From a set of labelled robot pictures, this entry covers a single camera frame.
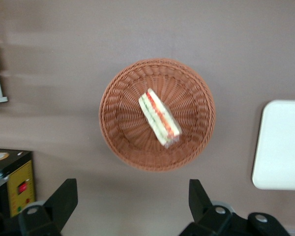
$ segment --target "red switch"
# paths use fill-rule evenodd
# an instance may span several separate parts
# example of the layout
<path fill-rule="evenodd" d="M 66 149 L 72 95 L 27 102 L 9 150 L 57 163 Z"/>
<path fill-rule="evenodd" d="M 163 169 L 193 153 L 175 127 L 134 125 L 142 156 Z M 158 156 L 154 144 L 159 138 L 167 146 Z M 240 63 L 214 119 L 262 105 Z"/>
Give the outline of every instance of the red switch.
<path fill-rule="evenodd" d="M 18 192 L 19 192 L 19 195 L 21 193 L 23 193 L 25 190 L 27 190 L 28 188 L 28 185 L 26 184 L 26 182 L 23 182 L 21 183 L 19 186 L 18 186 Z"/>

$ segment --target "basket rim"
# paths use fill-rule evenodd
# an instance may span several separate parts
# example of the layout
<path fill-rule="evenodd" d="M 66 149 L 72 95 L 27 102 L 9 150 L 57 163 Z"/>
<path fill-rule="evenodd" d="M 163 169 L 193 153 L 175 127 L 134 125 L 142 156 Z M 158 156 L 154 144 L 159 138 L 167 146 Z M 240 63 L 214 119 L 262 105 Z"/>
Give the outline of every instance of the basket rim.
<path fill-rule="evenodd" d="M 202 146 L 195 153 L 193 153 L 193 155 L 190 155 L 188 158 L 184 158 L 175 164 L 162 166 L 160 168 L 157 168 L 156 166 L 140 165 L 138 163 L 134 163 L 134 162 L 130 161 L 129 159 L 125 158 L 123 156 L 123 154 L 121 154 L 119 152 L 119 150 L 113 145 L 111 138 L 108 136 L 107 128 L 103 122 L 104 115 L 105 115 L 105 113 L 103 112 L 103 107 L 106 104 L 106 99 L 107 99 L 107 96 L 108 96 L 110 90 L 114 87 L 114 84 L 118 81 L 118 78 L 122 77 L 122 75 L 132 71 L 133 68 L 138 68 L 138 67 L 142 67 L 145 65 L 153 65 L 154 63 L 155 64 L 164 63 L 164 65 L 170 65 L 174 69 L 179 69 L 179 70 L 183 71 L 185 74 L 191 74 L 195 78 L 199 79 L 199 82 L 200 82 L 199 85 L 201 86 L 201 89 L 203 89 L 203 91 L 204 91 L 206 102 L 209 107 L 209 116 L 210 117 L 207 120 L 208 120 L 208 127 L 211 127 L 211 129 L 206 129 L 206 132 L 204 134 L 204 139 L 201 142 Z M 109 84 L 107 85 L 107 87 L 103 93 L 103 96 L 102 96 L 102 99 L 100 102 L 98 116 L 99 116 L 101 133 L 104 137 L 106 144 L 113 151 L 113 153 L 119 159 L 121 159 L 123 162 L 125 162 L 126 164 L 128 164 L 132 167 L 138 168 L 140 170 L 154 171 L 154 172 L 164 172 L 164 171 L 178 169 L 179 167 L 184 166 L 185 164 L 194 160 L 204 150 L 204 148 L 208 145 L 208 143 L 212 137 L 212 133 L 214 130 L 214 125 L 215 125 L 215 119 L 216 119 L 214 99 L 213 99 L 212 93 L 211 93 L 207 83 L 205 82 L 205 80 L 191 67 L 185 65 L 184 63 L 182 63 L 178 60 L 169 59 L 169 58 L 142 59 L 142 60 L 139 60 L 135 63 L 130 64 L 129 66 L 122 69 L 119 73 L 117 73 L 115 75 L 115 77 L 109 82 Z"/>

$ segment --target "sandwich half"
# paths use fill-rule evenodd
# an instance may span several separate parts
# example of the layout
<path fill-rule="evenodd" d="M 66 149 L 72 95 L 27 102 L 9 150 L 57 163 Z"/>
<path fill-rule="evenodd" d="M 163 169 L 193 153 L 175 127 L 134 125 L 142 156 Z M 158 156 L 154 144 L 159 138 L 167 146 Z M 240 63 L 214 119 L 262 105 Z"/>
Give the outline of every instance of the sandwich half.
<path fill-rule="evenodd" d="M 168 148 L 179 140 L 181 127 L 152 89 L 139 98 L 139 104 L 161 145 Z"/>

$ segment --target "tomato slice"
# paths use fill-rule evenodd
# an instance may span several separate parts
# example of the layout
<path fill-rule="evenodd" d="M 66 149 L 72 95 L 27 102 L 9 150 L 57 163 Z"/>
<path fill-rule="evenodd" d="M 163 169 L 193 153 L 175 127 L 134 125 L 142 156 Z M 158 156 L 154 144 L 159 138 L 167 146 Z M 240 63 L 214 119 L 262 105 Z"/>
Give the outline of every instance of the tomato slice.
<path fill-rule="evenodd" d="M 151 95 L 149 94 L 149 92 L 147 92 L 147 98 L 151 102 L 151 105 L 152 105 L 153 109 L 155 110 L 156 114 L 159 116 L 159 118 L 161 119 L 163 125 L 165 126 L 165 129 L 168 132 L 167 138 L 171 138 L 172 139 L 174 137 L 174 132 L 172 131 L 172 128 L 168 124 L 167 120 L 165 119 L 163 113 L 161 113 L 161 111 L 158 109 L 156 103 L 154 102 L 154 100 L 151 97 Z"/>

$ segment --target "wicker basket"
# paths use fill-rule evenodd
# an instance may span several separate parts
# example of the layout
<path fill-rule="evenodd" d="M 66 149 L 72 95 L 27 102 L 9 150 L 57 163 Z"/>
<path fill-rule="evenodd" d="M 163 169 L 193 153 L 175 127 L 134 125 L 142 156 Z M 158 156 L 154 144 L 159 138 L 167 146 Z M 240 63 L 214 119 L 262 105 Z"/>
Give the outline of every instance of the wicker basket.
<path fill-rule="evenodd" d="M 182 128 L 180 141 L 161 146 L 138 103 L 152 88 Z M 107 86 L 99 109 L 102 134 L 127 164 L 146 171 L 177 169 L 207 145 L 215 124 L 215 106 L 205 81 L 172 59 L 138 61 L 119 72 Z"/>

